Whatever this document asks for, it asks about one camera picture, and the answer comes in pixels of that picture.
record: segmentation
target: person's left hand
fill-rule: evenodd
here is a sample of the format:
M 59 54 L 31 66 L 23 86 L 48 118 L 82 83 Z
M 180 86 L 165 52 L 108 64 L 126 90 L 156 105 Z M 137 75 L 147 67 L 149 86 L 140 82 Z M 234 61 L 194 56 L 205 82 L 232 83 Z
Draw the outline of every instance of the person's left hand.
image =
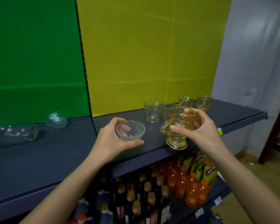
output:
M 124 150 L 138 147 L 144 143 L 143 140 L 128 142 L 120 140 L 116 135 L 115 127 L 122 121 L 125 121 L 125 119 L 114 117 L 108 125 L 101 128 L 88 157 L 95 158 L 96 161 L 105 165 Z

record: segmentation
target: green panel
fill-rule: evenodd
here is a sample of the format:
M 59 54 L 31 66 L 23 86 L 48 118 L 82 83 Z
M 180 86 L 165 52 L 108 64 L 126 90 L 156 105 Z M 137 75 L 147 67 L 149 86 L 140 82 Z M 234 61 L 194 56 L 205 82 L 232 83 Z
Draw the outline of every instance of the green panel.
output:
M 0 125 L 89 115 L 75 0 L 0 0 Z

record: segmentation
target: mug handle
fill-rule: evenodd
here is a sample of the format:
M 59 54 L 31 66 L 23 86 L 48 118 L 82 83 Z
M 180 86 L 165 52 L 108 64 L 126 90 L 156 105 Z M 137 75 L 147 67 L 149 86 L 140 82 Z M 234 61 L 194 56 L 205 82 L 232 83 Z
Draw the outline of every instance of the mug handle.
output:
M 163 133 L 163 134 L 165 134 L 165 135 L 170 135 L 170 134 L 172 134 L 172 131 L 171 131 L 171 129 L 170 129 L 170 124 L 173 122 L 173 120 L 167 120 L 164 124 L 163 124 L 163 126 L 161 126 L 161 129 L 160 129 L 160 132 L 161 133 Z

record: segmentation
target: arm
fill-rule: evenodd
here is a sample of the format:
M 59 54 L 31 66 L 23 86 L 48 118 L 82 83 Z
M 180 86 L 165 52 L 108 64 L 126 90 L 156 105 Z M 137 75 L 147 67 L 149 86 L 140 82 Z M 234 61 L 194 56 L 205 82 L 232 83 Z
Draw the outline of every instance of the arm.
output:
M 170 126 L 171 130 L 192 139 L 215 164 L 253 223 L 280 223 L 280 199 L 229 152 L 208 115 L 194 110 L 200 117 L 197 130 Z
M 20 224 L 65 223 L 101 167 L 113 160 L 122 151 L 144 143 L 142 140 L 121 141 L 115 133 L 116 125 L 121 121 L 124 121 L 124 119 L 113 118 L 107 126 L 100 130 L 97 140 L 85 161 L 30 212 Z

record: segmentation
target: tiled floor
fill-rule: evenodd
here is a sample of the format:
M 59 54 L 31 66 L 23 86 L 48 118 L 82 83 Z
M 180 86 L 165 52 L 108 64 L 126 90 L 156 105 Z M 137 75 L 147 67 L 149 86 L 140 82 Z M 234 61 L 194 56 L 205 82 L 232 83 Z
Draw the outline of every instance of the tiled floor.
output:
M 239 160 L 280 198 L 280 162 L 271 161 L 260 165 L 245 156 Z M 252 224 L 233 193 L 224 198 L 219 207 L 214 206 L 212 210 L 220 214 L 224 224 Z

